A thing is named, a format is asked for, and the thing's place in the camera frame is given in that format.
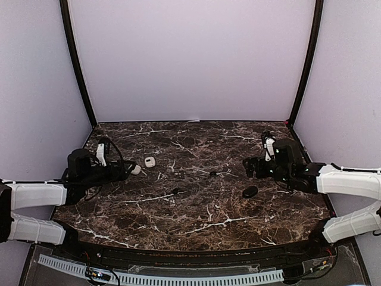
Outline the white charging case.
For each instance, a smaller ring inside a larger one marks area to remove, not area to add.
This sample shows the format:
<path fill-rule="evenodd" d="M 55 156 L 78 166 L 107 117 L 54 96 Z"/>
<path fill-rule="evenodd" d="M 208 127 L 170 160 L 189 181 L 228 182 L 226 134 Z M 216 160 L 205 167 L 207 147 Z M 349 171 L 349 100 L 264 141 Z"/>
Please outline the white charging case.
<path fill-rule="evenodd" d="M 141 171 L 142 171 L 142 168 L 140 167 L 140 165 L 136 165 L 135 168 L 131 171 L 131 174 L 138 175 L 140 174 Z"/>
<path fill-rule="evenodd" d="M 145 163 L 145 166 L 147 168 L 152 168 L 152 167 L 155 167 L 156 166 L 156 160 L 154 157 L 146 157 L 144 159 L 144 163 Z"/>

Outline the black charging case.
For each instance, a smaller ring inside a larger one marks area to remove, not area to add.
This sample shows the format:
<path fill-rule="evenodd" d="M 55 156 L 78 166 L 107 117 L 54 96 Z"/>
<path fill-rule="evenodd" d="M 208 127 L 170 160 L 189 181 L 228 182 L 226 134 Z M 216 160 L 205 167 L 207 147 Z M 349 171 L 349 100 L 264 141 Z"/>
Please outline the black charging case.
<path fill-rule="evenodd" d="M 252 198 L 258 194 L 258 188 L 256 186 L 249 186 L 242 192 L 242 197 L 245 199 Z"/>

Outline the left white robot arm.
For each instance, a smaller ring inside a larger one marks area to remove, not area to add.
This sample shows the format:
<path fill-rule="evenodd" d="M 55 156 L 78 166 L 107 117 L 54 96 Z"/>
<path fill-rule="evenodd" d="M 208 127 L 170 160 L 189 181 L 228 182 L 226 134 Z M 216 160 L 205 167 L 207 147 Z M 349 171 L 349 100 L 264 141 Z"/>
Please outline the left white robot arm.
<path fill-rule="evenodd" d="M 1 242 L 29 241 L 60 245 L 71 260 L 84 255 L 77 231 L 62 222 L 16 214 L 18 209 L 40 206 L 72 206 L 89 189 L 125 181 L 135 169 L 134 161 L 108 161 L 104 150 L 91 154 L 81 148 L 67 157 L 68 166 L 60 180 L 42 182 L 1 181 Z"/>

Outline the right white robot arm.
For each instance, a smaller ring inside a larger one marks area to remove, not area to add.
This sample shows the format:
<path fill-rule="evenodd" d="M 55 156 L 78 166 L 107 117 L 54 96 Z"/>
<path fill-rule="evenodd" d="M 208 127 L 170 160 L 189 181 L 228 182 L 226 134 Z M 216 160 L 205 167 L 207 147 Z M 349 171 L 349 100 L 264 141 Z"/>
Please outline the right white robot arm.
<path fill-rule="evenodd" d="M 374 199 L 368 207 L 318 222 L 304 245 L 304 254 L 315 259 L 327 244 L 368 232 L 380 234 L 380 169 L 351 169 L 333 163 L 304 163 L 301 149 L 291 139 L 263 139 L 265 155 L 243 160 L 249 178 L 273 178 L 289 192 L 345 194 Z"/>

